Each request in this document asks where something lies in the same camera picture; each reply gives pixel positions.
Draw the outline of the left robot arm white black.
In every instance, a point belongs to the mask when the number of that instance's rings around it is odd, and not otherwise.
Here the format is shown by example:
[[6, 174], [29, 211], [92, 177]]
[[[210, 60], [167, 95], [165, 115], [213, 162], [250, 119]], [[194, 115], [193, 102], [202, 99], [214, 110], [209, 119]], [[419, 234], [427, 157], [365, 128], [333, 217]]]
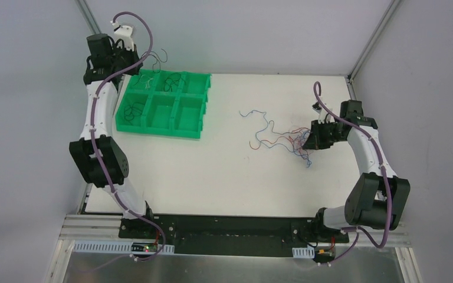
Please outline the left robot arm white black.
[[137, 51], [107, 34], [87, 37], [90, 55], [83, 77], [88, 94], [86, 120], [69, 152], [84, 181], [103, 190], [122, 210], [123, 225], [141, 238], [155, 234], [156, 222], [145, 198], [129, 181], [129, 161], [113, 137], [113, 115], [122, 76], [140, 68]]

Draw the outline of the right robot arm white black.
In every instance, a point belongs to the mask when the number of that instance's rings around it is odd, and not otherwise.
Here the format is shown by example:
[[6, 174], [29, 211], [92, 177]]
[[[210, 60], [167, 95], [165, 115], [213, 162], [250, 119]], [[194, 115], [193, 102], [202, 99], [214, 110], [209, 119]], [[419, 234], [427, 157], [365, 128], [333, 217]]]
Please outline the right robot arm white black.
[[303, 149], [324, 150], [348, 142], [360, 177], [343, 206], [317, 211], [310, 227], [312, 236], [324, 242], [344, 229], [364, 231], [369, 227], [383, 232], [380, 242], [371, 234], [367, 237], [375, 247], [384, 247], [389, 232], [398, 227], [411, 190], [409, 181], [399, 178], [389, 165], [379, 142], [378, 125], [363, 114], [361, 101], [342, 102], [339, 115], [323, 103], [316, 102], [313, 108], [319, 117], [312, 121]]

